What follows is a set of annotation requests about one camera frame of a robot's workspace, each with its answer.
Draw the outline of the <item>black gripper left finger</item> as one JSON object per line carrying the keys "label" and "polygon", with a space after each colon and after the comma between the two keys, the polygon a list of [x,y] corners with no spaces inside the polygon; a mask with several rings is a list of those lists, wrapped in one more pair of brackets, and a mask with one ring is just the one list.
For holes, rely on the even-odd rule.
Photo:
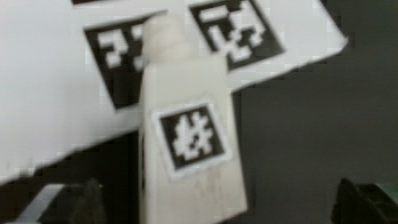
{"label": "black gripper left finger", "polygon": [[48,184],[10,224],[106,224],[101,184]]}

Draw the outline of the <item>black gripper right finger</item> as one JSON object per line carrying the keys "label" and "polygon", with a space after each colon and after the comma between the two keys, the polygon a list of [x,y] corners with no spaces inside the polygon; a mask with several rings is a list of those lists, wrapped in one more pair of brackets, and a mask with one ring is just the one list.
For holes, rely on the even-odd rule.
{"label": "black gripper right finger", "polygon": [[332,224],[398,224],[398,183],[360,183],[341,179]]}

